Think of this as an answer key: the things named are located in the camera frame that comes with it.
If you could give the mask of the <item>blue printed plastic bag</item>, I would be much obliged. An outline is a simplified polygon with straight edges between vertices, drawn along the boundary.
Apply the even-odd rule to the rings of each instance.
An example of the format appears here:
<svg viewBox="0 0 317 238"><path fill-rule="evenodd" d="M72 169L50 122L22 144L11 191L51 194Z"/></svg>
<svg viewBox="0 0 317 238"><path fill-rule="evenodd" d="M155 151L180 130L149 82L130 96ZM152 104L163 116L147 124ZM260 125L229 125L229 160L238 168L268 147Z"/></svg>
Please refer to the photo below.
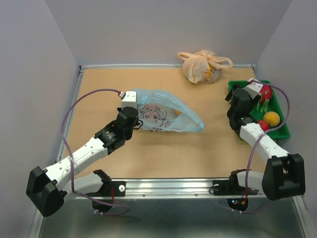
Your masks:
<svg viewBox="0 0 317 238"><path fill-rule="evenodd" d="M200 132L204 123L181 99L164 90L136 88L142 130L149 132ZM173 110L181 112L177 116Z"/></svg>

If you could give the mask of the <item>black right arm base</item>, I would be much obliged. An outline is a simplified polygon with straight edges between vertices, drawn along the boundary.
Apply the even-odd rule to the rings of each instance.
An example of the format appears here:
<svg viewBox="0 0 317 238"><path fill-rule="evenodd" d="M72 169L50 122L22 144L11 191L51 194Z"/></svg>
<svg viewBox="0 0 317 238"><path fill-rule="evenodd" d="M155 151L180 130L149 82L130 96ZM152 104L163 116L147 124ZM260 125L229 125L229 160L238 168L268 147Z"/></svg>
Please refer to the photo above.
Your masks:
<svg viewBox="0 0 317 238"><path fill-rule="evenodd" d="M228 196L228 208L239 213L246 212L249 206L248 195L257 195L258 190L246 189L239 186L237 182L225 180L213 180L212 186L209 188L209 193L215 196Z"/></svg>

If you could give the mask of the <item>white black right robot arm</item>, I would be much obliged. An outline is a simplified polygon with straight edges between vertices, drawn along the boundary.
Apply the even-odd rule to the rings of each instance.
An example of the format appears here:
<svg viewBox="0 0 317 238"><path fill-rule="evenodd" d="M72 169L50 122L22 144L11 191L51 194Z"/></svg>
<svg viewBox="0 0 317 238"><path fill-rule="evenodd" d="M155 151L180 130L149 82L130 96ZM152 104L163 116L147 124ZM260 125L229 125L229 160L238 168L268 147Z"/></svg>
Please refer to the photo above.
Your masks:
<svg viewBox="0 0 317 238"><path fill-rule="evenodd" d="M264 85L258 81L245 88L234 85L225 98L230 102L227 116L231 129L252 147L249 158L257 153L266 163L263 173L251 171L250 164L245 170L233 171L228 188L233 193L245 190L245 195L251 190L261 191L271 201L303 195L306 192L304 159L281 148L268 135L271 131L264 131L251 116Z"/></svg>

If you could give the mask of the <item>yellow round fruit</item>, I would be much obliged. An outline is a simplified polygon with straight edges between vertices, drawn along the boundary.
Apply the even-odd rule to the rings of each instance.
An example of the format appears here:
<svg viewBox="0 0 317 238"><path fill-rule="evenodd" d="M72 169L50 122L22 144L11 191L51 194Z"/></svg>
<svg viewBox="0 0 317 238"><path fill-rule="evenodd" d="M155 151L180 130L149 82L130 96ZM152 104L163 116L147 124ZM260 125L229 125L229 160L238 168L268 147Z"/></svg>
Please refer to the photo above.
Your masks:
<svg viewBox="0 0 317 238"><path fill-rule="evenodd" d="M270 111L265 113L263 120L266 121L270 127L275 127L280 123L280 116L278 113Z"/></svg>

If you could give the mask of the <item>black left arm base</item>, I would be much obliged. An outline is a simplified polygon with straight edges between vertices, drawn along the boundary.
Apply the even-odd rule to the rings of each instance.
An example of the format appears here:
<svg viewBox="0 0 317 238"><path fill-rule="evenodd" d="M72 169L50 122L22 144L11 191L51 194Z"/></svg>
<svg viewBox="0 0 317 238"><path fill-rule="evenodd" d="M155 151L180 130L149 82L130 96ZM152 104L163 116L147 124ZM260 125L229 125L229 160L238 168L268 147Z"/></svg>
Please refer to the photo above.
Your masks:
<svg viewBox="0 0 317 238"><path fill-rule="evenodd" d="M91 197L105 197L105 199L102 199L102 202L105 203L114 203L114 199L116 197L124 197L125 196L125 185L126 182L124 181L112 181L107 182L102 185L102 187L99 189L99 191L91 193ZM97 210L98 212L109 212L114 211L114 208L107 205L101 205L97 202L92 201L92 208L94 210Z"/></svg>

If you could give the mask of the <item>red green dragon fruit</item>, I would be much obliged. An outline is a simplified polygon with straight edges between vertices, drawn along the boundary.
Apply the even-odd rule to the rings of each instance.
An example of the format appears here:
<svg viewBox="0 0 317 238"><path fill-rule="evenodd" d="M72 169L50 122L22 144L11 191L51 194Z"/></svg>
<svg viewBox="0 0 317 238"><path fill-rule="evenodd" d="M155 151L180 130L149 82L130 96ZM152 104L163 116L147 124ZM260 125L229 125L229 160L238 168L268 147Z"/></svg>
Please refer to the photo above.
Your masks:
<svg viewBox="0 0 317 238"><path fill-rule="evenodd" d="M261 113L267 113L268 112L268 104L273 96L273 90L268 85L263 85L259 94L260 99L257 104L257 111Z"/></svg>

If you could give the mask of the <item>red round fruit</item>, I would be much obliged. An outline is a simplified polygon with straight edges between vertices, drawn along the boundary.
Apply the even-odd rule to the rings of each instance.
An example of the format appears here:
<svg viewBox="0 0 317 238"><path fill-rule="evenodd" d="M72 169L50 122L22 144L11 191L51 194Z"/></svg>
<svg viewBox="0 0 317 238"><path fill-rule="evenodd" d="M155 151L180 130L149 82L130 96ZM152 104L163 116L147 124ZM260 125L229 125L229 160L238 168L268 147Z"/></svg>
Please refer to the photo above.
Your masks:
<svg viewBox="0 0 317 238"><path fill-rule="evenodd" d="M263 131L267 131L267 130L270 129L269 123L266 122L265 120L259 120L259 121L258 121L258 124L260 125L260 127L261 127L261 129L262 129Z"/></svg>

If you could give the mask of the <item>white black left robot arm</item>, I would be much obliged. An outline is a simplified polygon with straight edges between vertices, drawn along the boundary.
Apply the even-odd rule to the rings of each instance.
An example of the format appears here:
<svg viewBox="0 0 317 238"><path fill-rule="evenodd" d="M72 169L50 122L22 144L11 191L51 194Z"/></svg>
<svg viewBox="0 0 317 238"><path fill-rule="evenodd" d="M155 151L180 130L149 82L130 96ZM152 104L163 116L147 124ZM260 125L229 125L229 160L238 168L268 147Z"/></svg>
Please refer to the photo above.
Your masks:
<svg viewBox="0 0 317 238"><path fill-rule="evenodd" d="M110 177L103 170L95 170L82 178L75 176L131 139L138 124L138 114L133 107L119 110L117 118L84 146L51 166L44 169L35 167L30 172L26 195L44 217L54 214L64 202L79 196L92 200L93 204L104 205L104 209L95 209L100 215L107 215L112 207L116 207L114 196L123 195L125 191L119 186L113 187Z"/></svg>

